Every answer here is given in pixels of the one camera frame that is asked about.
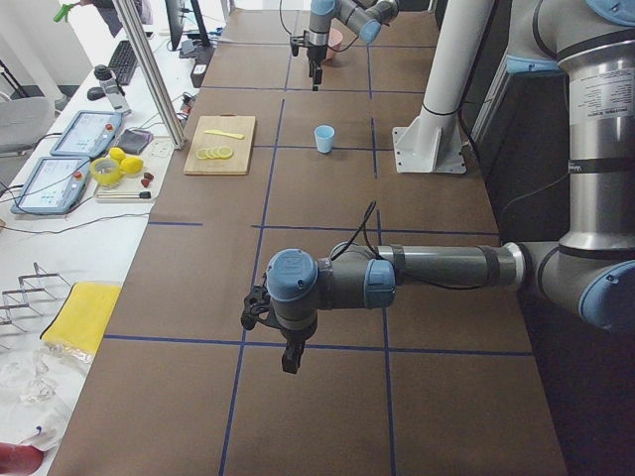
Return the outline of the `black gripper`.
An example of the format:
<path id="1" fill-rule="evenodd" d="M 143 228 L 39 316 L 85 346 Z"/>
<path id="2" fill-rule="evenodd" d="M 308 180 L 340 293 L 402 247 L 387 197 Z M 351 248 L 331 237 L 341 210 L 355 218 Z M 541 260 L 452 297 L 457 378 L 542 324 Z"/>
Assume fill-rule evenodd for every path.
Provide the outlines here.
<path id="1" fill-rule="evenodd" d="M 321 86 L 322 69 L 318 66 L 326 59 L 327 45 L 308 45 L 309 77 L 312 79 L 312 91 Z"/>
<path id="2" fill-rule="evenodd" d="M 302 352 L 306 342 L 314 336 L 318 329 L 318 319 L 314 318 L 307 326 L 300 329 L 282 330 L 282 335 L 286 338 L 286 350 L 282 356 L 282 368 L 286 373 L 297 374 L 301 367 Z"/>

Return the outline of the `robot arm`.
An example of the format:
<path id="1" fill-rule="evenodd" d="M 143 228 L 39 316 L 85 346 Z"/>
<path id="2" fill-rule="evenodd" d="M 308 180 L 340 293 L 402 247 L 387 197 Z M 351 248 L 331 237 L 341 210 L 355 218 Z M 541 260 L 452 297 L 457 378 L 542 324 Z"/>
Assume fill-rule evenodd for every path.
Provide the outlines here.
<path id="1" fill-rule="evenodd" d="M 402 10 L 399 1 L 312 1 L 308 49 L 317 90 L 328 30 L 337 19 L 370 44 Z M 455 119 L 494 1 L 447 1 L 420 114 L 393 129 L 398 173 L 458 173 Z M 584 321 L 634 331 L 634 1 L 512 1 L 510 74 L 564 72 L 569 79 L 570 230 L 558 242 L 499 248 L 336 245 L 315 259 L 278 252 L 266 269 L 264 304 L 241 317 L 280 329 L 283 371 L 297 373 L 319 309 L 388 307 L 403 279 L 460 291 L 529 287 Z"/>
<path id="2" fill-rule="evenodd" d="M 321 64 L 326 59 L 331 23 L 337 20 L 364 44 L 371 44 L 381 27 L 399 13 L 398 1 L 313 0 L 309 26 L 298 38 L 298 46 L 307 49 L 312 90 L 321 85 Z"/>

